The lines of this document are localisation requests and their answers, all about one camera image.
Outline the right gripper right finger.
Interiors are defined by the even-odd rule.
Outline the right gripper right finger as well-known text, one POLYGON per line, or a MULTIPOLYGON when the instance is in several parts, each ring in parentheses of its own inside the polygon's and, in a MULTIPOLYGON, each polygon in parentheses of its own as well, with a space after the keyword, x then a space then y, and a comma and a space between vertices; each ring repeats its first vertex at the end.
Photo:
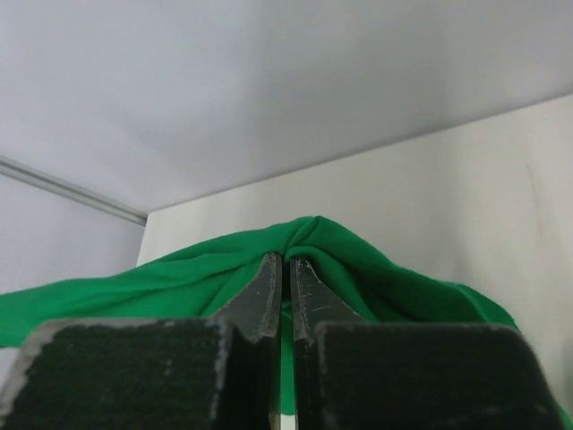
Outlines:
POLYGON ((535 353, 479 323, 368 322, 290 263, 299 429, 564 429, 535 353))

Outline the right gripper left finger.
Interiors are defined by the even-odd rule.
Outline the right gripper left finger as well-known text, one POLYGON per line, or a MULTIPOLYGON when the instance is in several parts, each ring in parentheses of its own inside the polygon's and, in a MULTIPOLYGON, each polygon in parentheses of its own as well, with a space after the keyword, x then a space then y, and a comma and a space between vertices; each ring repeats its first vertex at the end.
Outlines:
POLYGON ((4 429, 277 429, 282 260, 196 318, 41 324, 1 391, 4 429))

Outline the green t shirt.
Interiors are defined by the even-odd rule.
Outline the green t shirt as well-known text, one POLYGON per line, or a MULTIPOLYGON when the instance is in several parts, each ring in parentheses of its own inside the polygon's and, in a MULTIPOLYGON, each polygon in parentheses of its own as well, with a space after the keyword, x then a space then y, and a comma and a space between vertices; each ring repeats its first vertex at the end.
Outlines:
POLYGON ((338 223, 309 217, 214 238, 115 276, 4 294, 1 343, 20 350, 52 320, 212 316, 252 280, 269 253, 282 260, 280 414, 295 410, 294 259, 308 260, 320 280, 370 323, 514 323, 473 289, 401 268, 338 223))

